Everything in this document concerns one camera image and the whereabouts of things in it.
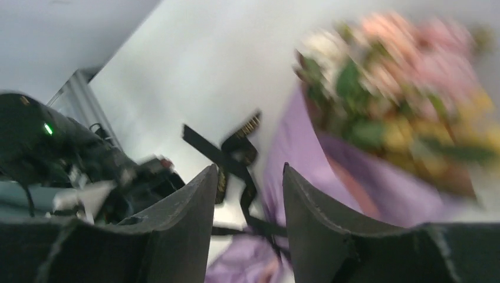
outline white wall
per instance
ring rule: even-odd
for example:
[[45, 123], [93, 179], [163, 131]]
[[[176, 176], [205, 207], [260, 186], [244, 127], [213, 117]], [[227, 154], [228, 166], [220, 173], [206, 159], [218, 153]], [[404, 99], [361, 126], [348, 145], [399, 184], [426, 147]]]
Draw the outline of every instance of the white wall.
[[0, 0], [0, 90], [43, 101], [103, 65], [159, 0]]

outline black strap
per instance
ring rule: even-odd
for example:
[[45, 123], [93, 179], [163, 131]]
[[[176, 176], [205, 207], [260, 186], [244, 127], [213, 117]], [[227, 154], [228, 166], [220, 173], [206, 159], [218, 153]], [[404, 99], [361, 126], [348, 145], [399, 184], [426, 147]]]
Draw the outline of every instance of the black strap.
[[[221, 149], [218, 149], [186, 125], [184, 125], [183, 139], [218, 165], [219, 182], [216, 204], [224, 201], [230, 174], [235, 175], [245, 182], [245, 188], [240, 198], [240, 206], [246, 223], [252, 230], [247, 232], [232, 228], [213, 227], [212, 235], [228, 236], [246, 234], [262, 236], [271, 244], [278, 256], [283, 254], [289, 259], [290, 253], [279, 247], [274, 239], [274, 236], [286, 237], [286, 228], [275, 223], [269, 223], [263, 221], [262, 219], [258, 219], [250, 215], [249, 212], [250, 205], [257, 196], [257, 188], [252, 176], [248, 172], [247, 167], [253, 164], [258, 153], [256, 148], [248, 140], [248, 136], [252, 134], [260, 125], [260, 115], [260, 112], [257, 112], [247, 123], [240, 127], [239, 130], [230, 135], [222, 143]], [[238, 160], [233, 157], [236, 153], [240, 154]]]

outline white flower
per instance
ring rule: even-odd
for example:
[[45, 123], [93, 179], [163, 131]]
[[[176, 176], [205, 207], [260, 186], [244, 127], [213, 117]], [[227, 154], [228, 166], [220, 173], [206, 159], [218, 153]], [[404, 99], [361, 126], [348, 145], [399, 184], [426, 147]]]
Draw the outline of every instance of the white flower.
[[323, 70], [323, 87], [325, 96], [336, 98], [335, 85], [337, 84], [337, 77], [341, 71], [340, 64], [331, 64], [328, 68]]
[[338, 33], [321, 30], [308, 36], [303, 42], [302, 54], [314, 59], [323, 69], [325, 96], [336, 97], [335, 82], [345, 57], [348, 45]]
[[347, 55], [348, 45], [336, 32], [317, 31], [303, 40], [305, 55], [338, 61]]

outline pink flower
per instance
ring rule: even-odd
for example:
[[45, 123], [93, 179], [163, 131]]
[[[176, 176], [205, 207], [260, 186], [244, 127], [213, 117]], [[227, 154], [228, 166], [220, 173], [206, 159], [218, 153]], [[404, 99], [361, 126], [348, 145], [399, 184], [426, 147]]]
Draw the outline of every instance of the pink flower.
[[379, 39], [397, 61], [411, 61], [418, 54], [418, 30], [397, 13], [363, 19], [361, 32], [368, 40]]
[[417, 87], [436, 90], [454, 102], [470, 100], [480, 87], [471, 62], [444, 49], [422, 53], [406, 75]]
[[457, 22], [430, 20], [420, 27], [420, 35], [432, 48], [458, 52], [468, 58], [472, 56], [474, 38], [466, 27]]

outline purple fabric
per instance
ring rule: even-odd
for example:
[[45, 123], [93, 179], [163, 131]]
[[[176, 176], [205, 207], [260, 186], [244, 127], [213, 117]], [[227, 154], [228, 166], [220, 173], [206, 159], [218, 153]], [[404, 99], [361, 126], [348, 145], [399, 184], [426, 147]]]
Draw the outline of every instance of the purple fabric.
[[[312, 127], [305, 101], [297, 91], [278, 126], [264, 171], [260, 198], [268, 212], [268, 221], [285, 225], [282, 189], [285, 162], [319, 190], [361, 212], [359, 204], [331, 170], [325, 153], [363, 185], [381, 212], [380, 220], [387, 223], [410, 227], [437, 220], [459, 206], [455, 200], [441, 196], [428, 184], [339, 139], [317, 137]], [[286, 239], [277, 242], [288, 245]], [[229, 248], [207, 269], [205, 283], [260, 283], [259, 277], [274, 259], [273, 250], [265, 240], [234, 236]], [[284, 269], [289, 267], [290, 263], [283, 260], [267, 282], [280, 282]]]

